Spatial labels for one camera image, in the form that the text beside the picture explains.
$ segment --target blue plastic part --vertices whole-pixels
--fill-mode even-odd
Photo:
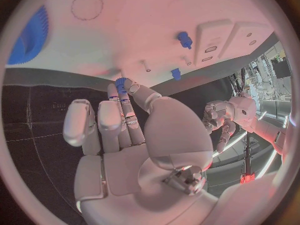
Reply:
[[[29,20],[14,44],[8,64],[22,64],[34,59],[42,50],[48,35],[48,16],[42,6]]]
[[[176,81],[179,81],[181,79],[181,72],[180,72],[179,68],[172,70],[171,73],[172,73],[173,78]]]
[[[121,77],[115,81],[114,84],[116,86],[118,94],[126,94],[127,93],[127,91],[124,88],[124,83],[125,83],[126,79],[127,79],[126,77]]]
[[[180,41],[181,46],[183,46],[184,48],[192,49],[191,45],[193,41],[186,31],[178,34],[178,40]]]

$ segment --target black floor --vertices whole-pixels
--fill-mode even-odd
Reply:
[[[200,118],[207,102],[229,100],[232,87],[227,79],[198,86],[171,97],[190,107]],[[2,92],[2,117],[7,146],[15,165],[34,195],[57,217],[69,225],[86,224],[76,209],[73,187],[81,147],[72,147],[62,136],[63,121],[74,99],[88,99],[95,111],[107,100],[104,92],[87,88],[50,86],[5,86]],[[148,114],[132,102],[144,128]],[[217,144],[221,130],[212,133]],[[32,224],[0,184],[0,224]]]

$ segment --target white robotic hand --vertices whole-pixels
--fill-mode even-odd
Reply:
[[[274,149],[282,154],[286,129],[276,127],[256,117],[256,103],[247,93],[241,92],[229,101],[212,101],[205,106],[203,123],[209,134],[222,127],[222,135],[217,145],[217,152],[222,153],[230,136],[240,125],[250,133],[256,133],[270,142]]]

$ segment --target blue fan-shaped object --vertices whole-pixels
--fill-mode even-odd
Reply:
[[[34,59],[43,48],[48,28],[47,11],[42,6],[29,20],[15,42],[8,64],[22,64]]]

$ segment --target robotic hand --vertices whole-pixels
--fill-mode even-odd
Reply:
[[[271,143],[281,155],[286,129],[276,127],[256,117],[256,103],[247,93],[241,92],[229,101],[212,101],[205,106],[203,123],[208,133],[222,127],[222,135],[217,145],[217,152],[222,153],[230,136],[239,124],[249,133],[256,133]]]

